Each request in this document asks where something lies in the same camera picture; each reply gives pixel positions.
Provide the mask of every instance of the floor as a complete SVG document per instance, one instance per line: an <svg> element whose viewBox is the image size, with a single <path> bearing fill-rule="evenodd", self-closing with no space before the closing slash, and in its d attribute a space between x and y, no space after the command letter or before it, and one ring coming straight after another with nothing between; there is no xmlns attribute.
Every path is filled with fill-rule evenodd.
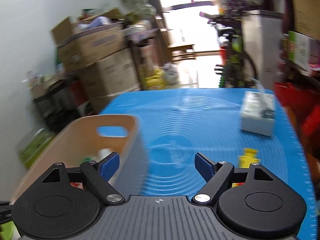
<svg viewBox="0 0 320 240"><path fill-rule="evenodd" d="M179 84L167 88L218 88L220 75L214 72L217 64L221 64L220 56L199 56L196 60L179 61Z"/></svg>

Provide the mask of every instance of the cardboard box flap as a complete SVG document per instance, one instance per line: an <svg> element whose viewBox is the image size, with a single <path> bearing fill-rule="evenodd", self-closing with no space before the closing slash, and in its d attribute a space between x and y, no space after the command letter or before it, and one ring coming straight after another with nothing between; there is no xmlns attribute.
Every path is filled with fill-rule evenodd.
<svg viewBox="0 0 320 240"><path fill-rule="evenodd" d="M69 17L60 22L57 26L55 26L52 30L52 35L56 45L60 45L64 43L67 39L69 39L72 35L72 24L70 22Z"/></svg>

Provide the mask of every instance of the wall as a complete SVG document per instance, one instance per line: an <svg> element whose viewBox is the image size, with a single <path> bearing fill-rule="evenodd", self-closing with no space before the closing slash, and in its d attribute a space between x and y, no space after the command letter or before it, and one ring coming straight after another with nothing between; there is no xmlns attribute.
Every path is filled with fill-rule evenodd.
<svg viewBox="0 0 320 240"><path fill-rule="evenodd" d="M50 30L67 16L81 15L82 8L119 5L119 0L0 0L0 200L11 197L26 172L17 143L43 127L22 80L29 70L54 73Z"/></svg>

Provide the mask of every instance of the blue mat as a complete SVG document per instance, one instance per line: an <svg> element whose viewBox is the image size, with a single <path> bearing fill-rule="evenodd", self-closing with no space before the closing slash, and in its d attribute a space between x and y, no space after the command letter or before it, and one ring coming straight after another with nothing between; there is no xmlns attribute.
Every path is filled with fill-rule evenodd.
<svg viewBox="0 0 320 240"><path fill-rule="evenodd" d="M125 93L101 114L132 114L150 166L142 195L187 195L204 184L194 167L196 152L214 161L237 166L243 148L259 150L261 164L296 190L308 211L298 237L316 239L317 218L313 186L303 149L282 107L276 103L273 137L240 130L240 107L245 89L179 89ZM101 128L105 135L121 130Z"/></svg>

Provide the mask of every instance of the open cardboard box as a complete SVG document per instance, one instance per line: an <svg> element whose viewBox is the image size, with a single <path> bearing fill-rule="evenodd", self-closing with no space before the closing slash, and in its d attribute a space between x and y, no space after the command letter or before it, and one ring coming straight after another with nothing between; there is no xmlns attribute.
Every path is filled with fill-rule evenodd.
<svg viewBox="0 0 320 240"><path fill-rule="evenodd" d="M101 126L120 126L128 135L104 137L97 131ZM126 114L105 114L79 118L60 132L24 176L11 202L15 202L53 163L63 162L66 167L77 167L81 160L98 155L98 151L105 148L120 155L120 167L109 181L111 185L126 199L129 195L139 195L148 171L148 159L136 118Z"/></svg>
<svg viewBox="0 0 320 240"><path fill-rule="evenodd" d="M126 47L121 23L82 32L77 32L76 26L77 23L71 23L68 17L51 30L67 73L89 66Z"/></svg>

